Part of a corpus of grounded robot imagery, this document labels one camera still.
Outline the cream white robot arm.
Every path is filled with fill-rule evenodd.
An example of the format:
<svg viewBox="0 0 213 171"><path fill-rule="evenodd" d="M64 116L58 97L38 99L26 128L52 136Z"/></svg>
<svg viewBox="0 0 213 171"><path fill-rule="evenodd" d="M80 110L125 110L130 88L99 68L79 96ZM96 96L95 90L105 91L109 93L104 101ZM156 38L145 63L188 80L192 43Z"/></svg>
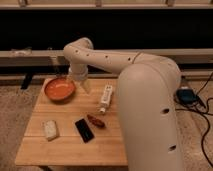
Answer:
<svg viewBox="0 0 213 171"><path fill-rule="evenodd" d="M88 38L67 44L64 57L76 81L90 66L118 75L116 102L129 171L185 171L173 97L177 64L143 52L95 50Z"/></svg>

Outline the cream white gripper body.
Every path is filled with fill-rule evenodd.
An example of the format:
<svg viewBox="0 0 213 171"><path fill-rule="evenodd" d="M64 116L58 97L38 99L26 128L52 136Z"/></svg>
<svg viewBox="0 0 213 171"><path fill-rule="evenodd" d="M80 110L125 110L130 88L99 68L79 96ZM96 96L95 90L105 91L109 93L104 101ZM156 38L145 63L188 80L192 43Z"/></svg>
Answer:
<svg viewBox="0 0 213 171"><path fill-rule="evenodd" d="M86 65L74 65L68 69L68 78L74 81L84 81L88 77L88 68Z"/></svg>

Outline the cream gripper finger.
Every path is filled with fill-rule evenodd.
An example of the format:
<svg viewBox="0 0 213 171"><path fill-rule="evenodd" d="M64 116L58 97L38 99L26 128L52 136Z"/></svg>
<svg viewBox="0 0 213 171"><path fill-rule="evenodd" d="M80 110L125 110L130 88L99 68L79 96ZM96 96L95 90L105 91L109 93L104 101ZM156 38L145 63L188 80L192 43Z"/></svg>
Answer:
<svg viewBox="0 0 213 171"><path fill-rule="evenodd" d="M80 85L87 94L91 92L90 82L88 79L82 81Z"/></svg>

